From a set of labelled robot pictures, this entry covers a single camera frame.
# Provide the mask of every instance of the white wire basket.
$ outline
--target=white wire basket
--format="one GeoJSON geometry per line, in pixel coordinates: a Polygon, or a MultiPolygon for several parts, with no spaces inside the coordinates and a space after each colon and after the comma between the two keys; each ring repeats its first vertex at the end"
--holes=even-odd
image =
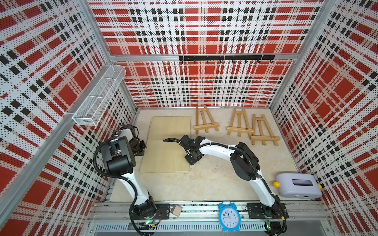
{"type": "Polygon", "coordinates": [[[96,126],[125,75],[124,66],[111,65],[73,116],[74,121],[96,126]]]}

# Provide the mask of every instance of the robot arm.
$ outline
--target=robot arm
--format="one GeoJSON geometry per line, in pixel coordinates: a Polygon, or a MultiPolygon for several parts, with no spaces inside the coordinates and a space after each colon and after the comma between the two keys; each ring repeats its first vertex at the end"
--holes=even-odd
{"type": "Polygon", "coordinates": [[[279,197],[274,195],[267,185],[260,170],[258,158],[245,143],[224,145],[212,142],[201,136],[196,139],[191,139],[188,136],[183,136],[180,140],[169,138],[164,142],[178,142],[187,153],[185,159],[191,165],[206,154],[230,161],[235,173],[240,178],[248,181],[256,192],[262,204],[263,214],[267,218],[288,217],[284,204],[280,202],[279,197]]]}
{"type": "MultiPolygon", "coordinates": [[[[199,149],[200,153],[203,155],[212,155],[216,157],[220,157],[222,159],[228,160],[230,162],[236,162],[236,160],[231,161],[231,156],[236,152],[235,150],[231,150],[225,147],[217,146],[217,145],[211,145],[211,141],[209,139],[203,139],[200,143],[200,145],[203,145],[205,143],[209,143],[209,145],[201,147],[199,149]]],[[[261,204],[271,207],[273,206],[275,199],[271,194],[271,191],[269,187],[267,186],[261,170],[258,170],[257,173],[261,178],[250,178],[248,182],[252,186],[253,190],[256,192],[257,196],[259,197],[259,200],[261,204]]]]}
{"type": "MultiPolygon", "coordinates": [[[[101,147],[101,154],[104,167],[107,173],[115,176],[126,177],[132,182],[137,190],[137,199],[134,210],[138,215],[145,218],[152,217],[156,212],[156,206],[152,196],[141,186],[137,180],[133,168],[135,167],[134,154],[141,153],[145,148],[144,142],[135,135],[132,127],[125,127],[120,130],[108,145],[101,147]]],[[[208,154],[223,158],[231,162],[235,173],[242,179],[248,181],[255,190],[262,204],[263,214],[267,218],[288,217],[284,212],[284,205],[278,196],[272,194],[260,170],[259,160],[244,143],[238,145],[224,145],[215,143],[204,137],[198,136],[191,139],[183,136],[180,140],[168,138],[164,142],[177,142],[187,153],[185,159],[190,165],[199,161],[202,156],[208,154]]],[[[134,189],[125,181],[120,179],[132,197],[135,196],[134,189]]]]}

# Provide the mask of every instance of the black cable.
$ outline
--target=black cable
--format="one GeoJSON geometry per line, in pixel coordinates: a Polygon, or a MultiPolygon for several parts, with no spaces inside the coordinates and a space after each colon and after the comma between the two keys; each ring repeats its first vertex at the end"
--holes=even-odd
{"type": "Polygon", "coordinates": [[[180,142],[180,140],[176,139],[176,138],[167,138],[167,139],[163,140],[163,142],[164,143],[166,143],[166,142],[175,142],[175,143],[178,143],[178,142],[180,142]]]}
{"type": "Polygon", "coordinates": [[[208,145],[221,146],[221,147],[224,147],[224,148],[227,148],[227,149],[231,149],[231,150],[235,150],[235,151],[241,152],[242,155],[247,159],[249,165],[252,167],[253,173],[254,173],[254,175],[256,176],[256,178],[258,178],[258,177],[260,176],[260,175],[257,173],[257,170],[256,170],[255,166],[253,165],[252,160],[250,159],[250,157],[249,157],[249,156],[247,155],[247,153],[246,153],[243,149],[241,149],[241,148],[231,147],[231,146],[228,146],[228,145],[225,145],[225,144],[221,144],[221,143],[213,143],[213,142],[211,142],[211,143],[204,143],[204,144],[202,144],[202,145],[196,147],[194,150],[190,151],[190,153],[188,153],[188,154],[194,153],[195,151],[199,150],[200,148],[205,147],[205,146],[208,146],[208,145]]]}
{"type": "MultiPolygon", "coordinates": [[[[283,204],[281,203],[281,201],[277,198],[277,196],[275,196],[273,193],[271,193],[273,198],[279,202],[278,206],[281,208],[281,212],[282,214],[285,214],[285,208],[283,207],[283,204]]],[[[286,225],[286,219],[284,216],[283,217],[283,223],[282,223],[282,227],[281,229],[275,234],[275,235],[280,235],[281,233],[285,233],[286,232],[286,229],[287,229],[287,225],[286,225]]]]}
{"type": "MultiPolygon", "coordinates": [[[[133,127],[134,127],[134,129],[138,130],[138,128],[136,126],[133,126],[133,127]]],[[[138,134],[136,135],[136,137],[138,138],[138,136],[139,136],[139,130],[138,130],[138,134]]]]}
{"type": "Polygon", "coordinates": [[[139,235],[141,235],[141,236],[151,236],[151,235],[154,234],[154,232],[151,232],[151,233],[150,233],[150,232],[142,233],[142,232],[137,228],[137,226],[136,226],[136,224],[135,224],[135,222],[134,222],[133,216],[132,216],[132,212],[131,212],[131,211],[133,210],[133,208],[134,208],[134,204],[135,204],[136,199],[137,199],[137,197],[138,197],[138,191],[136,190],[135,185],[134,185],[134,184],[133,184],[128,178],[126,178],[126,177],[123,177],[123,176],[116,176],[116,175],[108,174],[108,173],[106,173],[106,172],[101,171],[100,168],[99,168],[98,165],[97,165],[97,154],[98,154],[98,152],[100,151],[100,149],[101,149],[104,145],[107,145],[107,144],[109,143],[109,141],[111,141],[111,140],[112,140],[112,138],[105,140],[104,142],[102,142],[102,143],[96,148],[96,150],[95,150],[94,153],[93,153],[93,159],[92,159],[92,160],[93,160],[93,167],[94,167],[94,169],[95,169],[99,174],[101,174],[101,175],[103,175],[103,176],[105,176],[105,177],[109,177],[109,178],[122,179],[122,180],[126,181],[126,182],[127,182],[132,188],[133,188],[134,193],[135,193],[135,197],[134,197],[134,200],[133,200],[133,202],[131,203],[130,208],[129,208],[129,215],[130,215],[131,224],[134,226],[135,231],[136,231],[139,235]]]}

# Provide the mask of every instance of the plaid wall panel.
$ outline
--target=plaid wall panel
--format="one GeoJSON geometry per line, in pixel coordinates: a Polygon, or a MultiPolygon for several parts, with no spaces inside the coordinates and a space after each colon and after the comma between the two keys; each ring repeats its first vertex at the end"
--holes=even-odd
{"type": "Polygon", "coordinates": [[[339,0],[274,110],[341,235],[378,231],[378,3],[339,0]]]}
{"type": "MultiPolygon", "coordinates": [[[[106,194],[108,178],[93,169],[93,152],[122,124],[129,123],[131,116],[129,104],[118,89],[98,126],[74,125],[0,236],[80,235],[92,203],[106,194]]],[[[98,165],[104,166],[101,158],[98,165]]]]}
{"type": "Polygon", "coordinates": [[[120,62],[138,107],[269,107],[290,60],[245,62],[120,62]]]}
{"type": "Polygon", "coordinates": [[[323,0],[89,0],[114,55],[298,52],[323,0]]]}
{"type": "Polygon", "coordinates": [[[104,64],[76,1],[0,3],[0,195],[104,64]]]}

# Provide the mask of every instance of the small wooden easel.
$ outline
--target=small wooden easel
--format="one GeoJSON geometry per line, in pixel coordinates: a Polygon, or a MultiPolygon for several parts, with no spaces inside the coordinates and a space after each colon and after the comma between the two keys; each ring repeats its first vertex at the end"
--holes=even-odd
{"type": "Polygon", "coordinates": [[[208,133],[209,129],[211,129],[211,128],[214,128],[215,131],[219,131],[219,129],[218,129],[219,123],[216,123],[214,121],[214,118],[211,116],[210,111],[209,111],[209,109],[208,109],[208,107],[206,105],[203,105],[203,108],[198,108],[198,106],[196,106],[195,107],[195,116],[196,116],[195,127],[194,127],[195,134],[198,134],[199,130],[205,130],[205,132],[208,133]],[[198,112],[199,111],[201,112],[203,125],[198,125],[198,119],[199,119],[198,112]],[[210,117],[211,124],[207,124],[206,123],[204,111],[206,111],[207,114],[208,114],[208,116],[210,117]]]}
{"type": "Polygon", "coordinates": [[[252,139],[252,144],[255,144],[256,140],[260,140],[262,142],[262,145],[266,145],[265,141],[273,141],[274,145],[278,146],[278,141],[280,140],[279,136],[274,136],[272,129],[269,126],[268,121],[266,120],[265,115],[262,115],[262,117],[256,117],[256,114],[252,115],[252,129],[256,129],[256,122],[257,125],[259,126],[259,131],[260,135],[257,136],[252,134],[251,139],[252,139]],[[261,122],[264,121],[270,136],[264,136],[264,131],[262,130],[262,125],[261,122]]]}
{"type": "Polygon", "coordinates": [[[237,135],[239,137],[242,136],[242,133],[247,133],[249,138],[251,138],[252,135],[255,134],[255,130],[251,129],[249,126],[247,113],[245,112],[245,109],[242,109],[242,111],[237,111],[236,108],[234,108],[234,113],[232,114],[230,126],[227,127],[227,135],[231,135],[231,132],[237,132],[237,135]],[[237,127],[233,127],[236,114],[237,114],[237,127]],[[242,128],[242,125],[241,125],[242,114],[244,115],[245,124],[247,125],[247,128],[242,128]]]}

